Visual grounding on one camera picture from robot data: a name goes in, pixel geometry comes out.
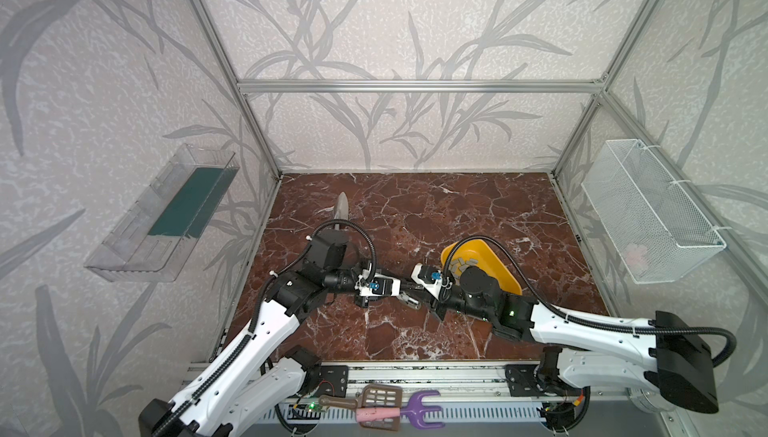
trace black cable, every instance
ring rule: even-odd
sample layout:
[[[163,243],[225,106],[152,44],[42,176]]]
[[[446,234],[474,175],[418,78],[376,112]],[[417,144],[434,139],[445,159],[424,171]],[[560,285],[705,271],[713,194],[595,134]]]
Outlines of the black cable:
[[[315,227],[315,230],[312,231],[312,236],[315,237],[322,229],[326,227],[330,227],[332,225],[336,224],[340,225],[346,225],[347,227],[351,227],[355,231],[357,231],[362,237],[366,240],[368,243],[368,247],[371,250],[371,273],[369,274],[370,277],[372,277],[376,273],[376,249],[373,247],[373,240],[370,238],[368,233],[360,227],[358,224],[347,221],[346,219],[331,219],[330,221],[325,221],[319,226]],[[307,245],[304,247],[304,250],[301,251],[299,254],[299,257],[293,260],[293,262],[286,265],[280,272],[277,273],[278,276],[280,276],[282,273],[287,272],[289,269],[291,269],[293,266],[298,264],[305,256],[306,253],[310,250],[311,243],[307,243]],[[259,321],[259,312],[261,311],[261,303],[264,301],[264,295],[266,295],[267,289],[269,289],[269,286],[274,282],[276,279],[275,276],[270,276],[269,279],[266,280],[259,289],[259,295],[256,298],[256,304],[254,306],[254,312],[251,314],[250,317],[250,325],[248,326],[248,332],[255,334],[256,332],[256,325]],[[248,345],[248,343],[255,338],[251,336],[244,336],[243,339],[240,341],[239,344],[237,344],[237,347],[235,347],[235,350],[230,354],[225,361],[219,365],[216,370],[208,376],[208,378],[200,385],[200,387],[197,388],[197,390],[192,394],[192,399],[187,400],[183,402],[181,405],[179,405],[179,408],[176,409],[172,414],[168,416],[168,418],[163,421],[159,426],[158,429],[152,432],[152,437],[161,437],[162,434],[164,434],[170,427],[178,421],[179,417],[187,411],[189,407],[192,406],[192,402],[197,402],[197,400],[202,396],[203,393],[205,393],[208,388],[210,388],[214,382],[221,376],[221,374],[226,371],[230,365],[235,361],[235,359],[238,357],[238,355],[241,355],[243,353],[243,349]],[[278,420],[282,419],[282,415],[280,413],[277,413]]]
[[[574,421],[572,423],[567,424],[567,425],[565,425],[563,427],[551,427],[549,425],[549,423],[542,422],[543,426],[546,427],[547,429],[553,431],[553,432],[565,433],[565,432],[571,430],[576,425],[579,425],[579,423],[581,423],[581,421],[584,420],[584,416],[587,414],[587,410],[589,409],[589,400],[590,400],[590,396],[592,394],[592,392],[591,392],[589,387],[584,387],[581,390],[581,392],[584,394],[584,399],[581,401],[581,412],[578,413],[578,415],[576,415],[576,417],[574,418]],[[571,404],[571,403],[569,403],[569,405],[570,405],[570,407],[568,409],[566,409],[566,410],[559,411],[559,412],[544,411],[544,414],[545,415],[546,414],[561,414],[561,413],[571,412],[571,410],[574,407],[574,405]]]
[[[581,404],[584,407],[581,407],[581,412],[576,415],[576,419],[574,419],[573,423],[565,426],[565,430],[571,430],[576,425],[579,425],[579,423],[584,420],[584,416],[587,414],[587,409],[589,409],[589,398],[592,394],[592,391],[589,387],[584,387],[582,391],[584,392],[584,401]]]
[[[254,313],[251,315],[250,326],[248,326],[249,333],[254,333],[256,330],[256,322],[259,320],[259,312],[261,311],[261,301],[264,299],[266,290],[274,282],[274,280],[275,278],[270,276],[270,278],[267,279],[259,289],[259,297],[256,299]],[[179,405],[179,408],[170,414],[168,418],[163,421],[162,424],[160,424],[157,430],[152,432],[152,437],[161,437],[162,434],[164,434],[179,419],[179,417],[181,417],[181,415],[185,413],[189,407],[192,406],[192,402],[197,402],[200,396],[206,390],[208,390],[208,388],[210,388],[214,382],[216,382],[216,380],[221,377],[221,374],[223,374],[224,371],[227,370],[230,365],[232,365],[235,359],[243,353],[243,350],[252,339],[253,338],[250,335],[243,336],[243,339],[240,341],[240,343],[237,344],[237,347],[235,347],[235,350],[232,351],[232,354],[226,357],[225,361],[216,367],[216,370],[208,376],[208,378],[200,385],[200,387],[197,388],[197,390],[195,390],[195,392],[192,394],[192,399],[184,401],[181,405]]]
[[[274,365],[272,365],[272,360],[269,357],[267,357],[266,361],[263,364],[261,364],[261,375],[264,375],[266,373],[266,366],[267,365],[270,367],[270,370],[272,370],[273,367],[274,367]],[[283,426],[283,428],[285,430],[287,430],[288,432],[290,432],[292,435],[305,435],[305,434],[308,434],[308,433],[312,432],[315,429],[315,426],[317,425],[317,424],[314,424],[312,426],[312,429],[309,429],[306,432],[302,432],[302,433],[296,432],[296,433],[293,433],[294,430],[298,431],[299,426],[298,425],[294,425],[293,427],[290,426],[290,424],[283,418],[283,413],[280,411],[280,405],[278,405],[278,404],[275,404],[275,416],[277,417],[277,420],[280,422],[280,424]]]
[[[325,221],[319,226],[315,227],[315,230],[312,232],[312,237],[315,237],[322,229],[326,227],[330,227],[332,225],[346,225],[347,227],[351,227],[357,233],[359,233],[363,239],[366,240],[366,243],[368,244],[368,248],[371,250],[371,272],[368,274],[369,278],[373,278],[373,276],[376,274],[376,248],[373,247],[373,240],[371,239],[370,235],[366,232],[365,229],[360,227],[357,223],[354,223],[352,221],[347,221],[346,219],[331,219],[330,221]]]
[[[721,365],[723,362],[725,362],[728,357],[730,357],[734,351],[736,350],[736,336],[734,336],[733,333],[731,333],[727,329],[721,329],[720,327],[628,327],[628,326],[620,326],[616,324],[609,324],[609,323],[600,323],[600,322],[594,322],[592,320],[587,319],[581,319],[581,317],[575,317],[575,316],[568,316],[565,312],[560,310],[559,308],[556,308],[544,298],[539,295],[533,284],[530,280],[525,276],[520,266],[518,266],[517,261],[514,259],[511,253],[509,253],[509,250],[502,245],[501,242],[495,240],[492,237],[488,237],[485,235],[472,235],[469,237],[466,237],[462,240],[459,240],[455,246],[453,246],[453,249],[451,249],[451,252],[448,254],[448,257],[446,259],[446,263],[443,265],[442,269],[442,275],[446,278],[448,276],[448,267],[450,266],[451,260],[453,259],[453,255],[456,253],[459,247],[464,245],[465,243],[469,242],[470,240],[485,240],[486,242],[493,243],[496,247],[498,247],[505,256],[507,256],[507,259],[509,259],[510,262],[512,262],[512,266],[514,267],[515,271],[517,271],[518,274],[520,274],[520,277],[523,278],[523,281],[525,282],[525,285],[528,286],[528,289],[531,290],[532,294],[536,299],[538,299],[539,302],[546,307],[547,310],[552,312],[554,315],[561,317],[562,319],[567,319],[568,322],[577,323],[581,326],[585,327],[591,327],[592,329],[600,329],[600,330],[608,330],[610,332],[619,332],[619,333],[635,333],[638,335],[652,335],[652,336],[683,336],[683,335],[710,335],[710,336],[722,336],[725,337],[725,346],[720,351],[719,354],[717,354],[712,359],[712,366],[717,367],[718,365]]]

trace wire basket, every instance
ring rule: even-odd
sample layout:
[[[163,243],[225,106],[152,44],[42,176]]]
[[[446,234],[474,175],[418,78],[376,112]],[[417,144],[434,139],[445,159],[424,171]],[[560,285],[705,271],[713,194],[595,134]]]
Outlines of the wire basket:
[[[606,141],[581,187],[636,283],[674,282],[725,242],[638,139]]]

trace pink tool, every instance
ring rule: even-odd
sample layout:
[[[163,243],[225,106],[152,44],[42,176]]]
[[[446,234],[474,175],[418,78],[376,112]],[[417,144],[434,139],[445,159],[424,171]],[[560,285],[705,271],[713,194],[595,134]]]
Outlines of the pink tool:
[[[437,390],[423,390],[414,393],[408,400],[408,405],[402,408],[398,407],[361,407],[355,411],[355,420],[359,423],[371,422],[373,420],[393,419],[399,416],[408,417],[408,421],[417,429],[442,429],[446,424],[442,422],[426,423],[424,415],[431,412],[440,412],[442,407],[439,405],[425,406],[422,399],[430,395],[440,395]]]

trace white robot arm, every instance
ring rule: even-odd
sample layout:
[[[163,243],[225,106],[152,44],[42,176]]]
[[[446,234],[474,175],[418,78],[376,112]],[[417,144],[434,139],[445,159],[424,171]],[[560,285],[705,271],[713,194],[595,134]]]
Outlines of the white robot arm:
[[[436,267],[421,264],[410,280],[381,272],[370,277],[370,270],[360,265],[342,267],[346,233],[320,232],[323,226],[313,233],[300,259],[265,283],[254,318],[216,360],[170,403],[156,399],[144,409],[139,418],[142,437],[234,437],[275,404],[316,388],[320,359],[300,347],[263,375],[261,369],[277,346],[325,303],[329,292],[353,293],[363,307],[371,299],[406,294],[427,304],[440,319],[453,309],[487,320],[492,332],[502,338],[552,344],[544,349],[537,369],[542,392],[590,385],[640,388],[695,412],[717,411],[710,348],[697,334],[727,337],[730,333],[725,330],[696,330],[663,312],[648,320],[562,309],[541,299],[503,292],[496,279],[477,267],[465,270],[461,285]],[[290,269],[299,262],[300,269]],[[735,340],[730,339],[715,364],[725,360],[734,346]]]

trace clear plastic tray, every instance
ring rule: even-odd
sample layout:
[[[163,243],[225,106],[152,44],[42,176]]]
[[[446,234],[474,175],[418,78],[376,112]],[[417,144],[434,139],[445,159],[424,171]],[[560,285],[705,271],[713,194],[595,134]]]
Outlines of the clear plastic tray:
[[[176,280],[240,169],[234,155],[182,144],[85,267],[112,282]]]

